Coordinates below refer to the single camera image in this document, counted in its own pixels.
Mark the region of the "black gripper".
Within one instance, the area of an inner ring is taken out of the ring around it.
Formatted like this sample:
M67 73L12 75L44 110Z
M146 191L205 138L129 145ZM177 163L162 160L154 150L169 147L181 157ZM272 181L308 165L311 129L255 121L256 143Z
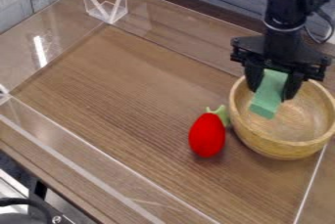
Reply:
M236 37L232 47L232 60L245 65L247 83L254 92L262 83L266 68L287 73L282 101L295 98L304 80L325 79L333 62L329 56L306 44L302 37L296 40L283 38L274 46L267 43L264 35Z

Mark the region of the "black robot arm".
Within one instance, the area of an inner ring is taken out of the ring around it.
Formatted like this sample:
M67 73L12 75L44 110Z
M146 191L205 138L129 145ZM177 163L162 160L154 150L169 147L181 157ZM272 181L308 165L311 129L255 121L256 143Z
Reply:
M304 42L307 18L323 15L322 7L330 0L267 0L263 23L266 31L259 36L236 37L231 44L231 60L245 68L250 89L255 91L271 69L288 75L280 99L295 98L303 83L325 79L331 58L311 49Z

